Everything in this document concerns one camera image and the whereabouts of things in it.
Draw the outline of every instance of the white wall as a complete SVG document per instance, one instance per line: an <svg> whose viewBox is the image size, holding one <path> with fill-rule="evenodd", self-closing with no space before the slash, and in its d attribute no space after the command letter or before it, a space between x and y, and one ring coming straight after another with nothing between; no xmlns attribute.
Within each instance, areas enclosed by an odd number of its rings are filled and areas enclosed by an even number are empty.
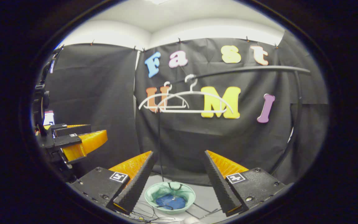
<svg viewBox="0 0 358 224"><path fill-rule="evenodd" d="M263 24L236 19L204 19L177 24L153 34L133 25L116 21L93 20L72 31L61 44L113 44L141 50L181 40L199 38L240 38L278 45L284 31Z"/></svg>
<svg viewBox="0 0 358 224"><path fill-rule="evenodd" d="M150 42L151 33L130 24L116 21L88 21L72 31L59 45L65 44L113 44L142 49Z"/></svg>

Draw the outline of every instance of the floor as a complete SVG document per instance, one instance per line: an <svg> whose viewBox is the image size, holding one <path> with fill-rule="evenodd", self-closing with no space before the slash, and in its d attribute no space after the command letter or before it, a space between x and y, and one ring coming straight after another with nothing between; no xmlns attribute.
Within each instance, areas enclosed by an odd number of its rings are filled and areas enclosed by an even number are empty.
<svg viewBox="0 0 358 224"><path fill-rule="evenodd" d="M152 207L145 201L145 191L153 184L162 182L162 178L159 175L150 176L145 184L145 188L139 198L138 203L135 206L134 212L135 214L131 213L131 218L137 218L142 220L152 220L157 218L153 216ZM181 214L165 214L157 209L155 209L155 214L160 217L157 220L153 220L152 223L171 223L171 224L179 224L180 221L187 217L191 217L192 215L198 218L201 222L206 224L212 224L216 222L220 222L222 220L228 219L226 215L220 210L220 205L218 199L213 191L212 187L204 187L204 186L197 186L192 184L186 184L191 187L194 192L196 193L196 200L195 204L203 207L205 210L201 209L200 207L192 204L187 212Z"/></svg>

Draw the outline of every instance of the white plastic hanger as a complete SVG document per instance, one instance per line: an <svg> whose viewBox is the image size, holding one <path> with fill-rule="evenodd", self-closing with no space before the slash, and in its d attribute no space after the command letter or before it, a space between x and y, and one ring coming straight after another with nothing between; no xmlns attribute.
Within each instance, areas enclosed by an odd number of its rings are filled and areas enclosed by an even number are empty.
<svg viewBox="0 0 358 224"><path fill-rule="evenodd" d="M185 82L187 82L190 78L195 78L196 76L193 74L187 75L185 77ZM161 112L164 113L224 113L226 112L227 108L225 108L224 110L222 110L222 102L230 109L230 111L233 113L233 109L232 107L221 97L210 94L208 92L200 92L200 91L193 91L193 86L197 85L197 78L195 79L194 83L190 85L190 91L185 91L185 92L178 92L172 95L169 95L168 97L166 97L165 99L161 100L161 102L156 106L154 113L157 113L158 108L160 108ZM161 104L165 105L165 102L171 98L174 97L178 97L181 98L180 96L182 95L207 95L207 96L212 96L214 98L219 99L220 101L220 110L167 110L163 107L161 107Z"/></svg>
<svg viewBox="0 0 358 224"><path fill-rule="evenodd" d="M170 85L170 82L165 82L164 86ZM169 87L167 93L158 93L158 94L154 94L152 96L149 96L148 98L146 98L144 101L142 101L139 105L139 109L142 108L142 106L147 102L147 106L144 105L143 107L146 109L157 109L157 106L149 106L149 99L158 97L158 96L171 96L173 95L172 93L169 93L169 91L172 89L172 85ZM162 109L169 109L169 108L185 108L187 106L187 108L189 108L189 104L187 103L187 101L185 99L183 99L183 97L181 96L177 96L177 98L180 98L182 100L182 105L181 106L167 106L166 102L164 101L164 106L160 106L159 108Z"/></svg>

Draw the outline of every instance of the blue letter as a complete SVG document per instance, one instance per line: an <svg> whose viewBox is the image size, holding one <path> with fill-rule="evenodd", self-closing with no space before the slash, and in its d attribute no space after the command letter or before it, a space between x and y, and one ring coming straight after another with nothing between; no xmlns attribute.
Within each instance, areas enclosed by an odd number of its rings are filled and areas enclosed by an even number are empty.
<svg viewBox="0 0 358 224"><path fill-rule="evenodd" d="M158 73L159 60L158 58L161 57L160 52L155 52L151 57L145 60L145 64L149 69L149 78L153 77L155 74Z"/></svg>

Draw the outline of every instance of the hanger hook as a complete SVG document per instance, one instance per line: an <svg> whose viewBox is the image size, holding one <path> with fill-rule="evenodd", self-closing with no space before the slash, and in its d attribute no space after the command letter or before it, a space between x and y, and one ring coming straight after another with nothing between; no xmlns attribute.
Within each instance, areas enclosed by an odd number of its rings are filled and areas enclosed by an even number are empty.
<svg viewBox="0 0 358 224"><path fill-rule="evenodd" d="M185 82L187 82L189 79L192 79L192 78L195 78L196 75L193 75L193 74L190 74L190 75L187 75L185 77ZM197 85L197 78L195 79L195 81L190 85L190 92L193 91L193 86Z"/></svg>
<svg viewBox="0 0 358 224"><path fill-rule="evenodd" d="M170 85L170 87L169 87L169 89L168 89L168 91L171 91L171 89L172 89L172 84L170 83L170 82L164 82L164 86L167 86L167 85Z"/></svg>

